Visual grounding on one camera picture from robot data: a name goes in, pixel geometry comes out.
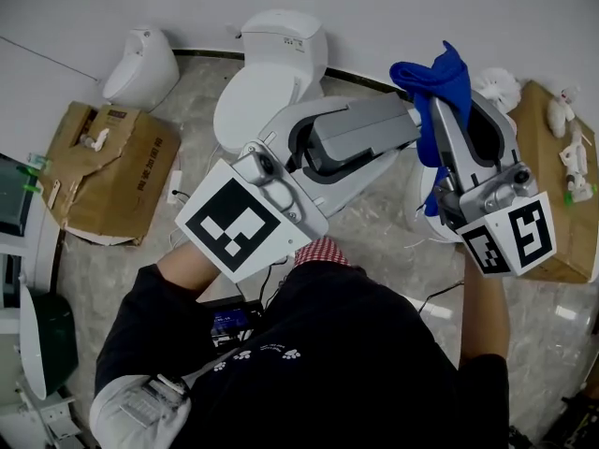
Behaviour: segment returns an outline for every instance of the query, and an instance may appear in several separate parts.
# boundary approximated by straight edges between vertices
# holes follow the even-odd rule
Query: wall baseboard
[[[240,51],[219,51],[219,50],[188,50],[188,49],[179,49],[173,50],[175,55],[180,56],[206,56],[211,58],[229,58],[231,60],[243,60],[243,53]],[[366,88],[371,88],[376,90],[377,92],[381,92],[383,94],[396,93],[400,96],[402,100],[411,101],[408,97],[408,93],[396,86],[387,85],[385,83],[381,83],[377,80],[367,79],[366,77],[360,77],[358,75],[354,75],[353,73],[349,73],[343,70],[337,70],[335,68],[327,68],[327,72],[325,73],[328,77],[337,80],[349,81],[350,83],[355,83],[356,85],[364,86]]]

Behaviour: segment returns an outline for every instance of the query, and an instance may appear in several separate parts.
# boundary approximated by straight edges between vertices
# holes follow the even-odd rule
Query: floor
[[[179,57],[181,81],[153,114],[181,133],[182,146],[173,167],[183,171],[182,190],[192,193],[213,155],[216,140],[212,115],[219,94],[243,63],[203,57]],[[325,78],[326,94],[370,96],[376,92]],[[463,256],[453,246],[421,241],[406,231],[402,188],[416,155],[405,151],[395,166],[330,222],[330,234],[347,258],[369,275],[410,297],[419,306],[427,295],[462,278]],[[95,359],[102,347],[122,297],[130,290],[138,268],[154,263],[177,243],[174,218],[180,206],[170,206],[163,193],[152,227],[139,247],[103,248],[67,235],[62,253],[58,292],[75,314],[80,365],[68,381],[78,399],[76,409],[87,420],[93,399]],[[275,267],[266,297],[289,270]],[[248,298],[256,298],[264,271],[241,282]],[[597,345],[590,337],[597,287],[504,281],[512,323],[508,360],[512,424],[530,438],[540,437],[562,407],[561,397],[576,392],[584,380]],[[219,279],[205,298],[219,297],[235,288]],[[457,288],[432,301],[423,319],[457,363],[460,352],[462,292]]]

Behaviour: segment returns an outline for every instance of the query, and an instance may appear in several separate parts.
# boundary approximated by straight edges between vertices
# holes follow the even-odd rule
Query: green bucket
[[[34,394],[45,399],[77,367],[73,311],[61,296],[21,287],[21,362]]]

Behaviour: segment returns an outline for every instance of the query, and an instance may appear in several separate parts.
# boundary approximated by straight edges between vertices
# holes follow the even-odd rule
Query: black shirt
[[[195,297],[156,266],[141,269],[98,357],[95,392],[123,375],[184,376],[213,360],[212,316]],[[507,447],[505,360],[483,355],[455,369],[410,302],[358,269],[293,269],[260,324],[196,381],[172,447]]]

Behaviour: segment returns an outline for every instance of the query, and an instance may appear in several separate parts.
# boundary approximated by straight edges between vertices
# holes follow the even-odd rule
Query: toilet tank
[[[288,65],[320,80],[327,69],[329,50],[322,23],[293,10],[267,10],[241,29],[245,64]]]

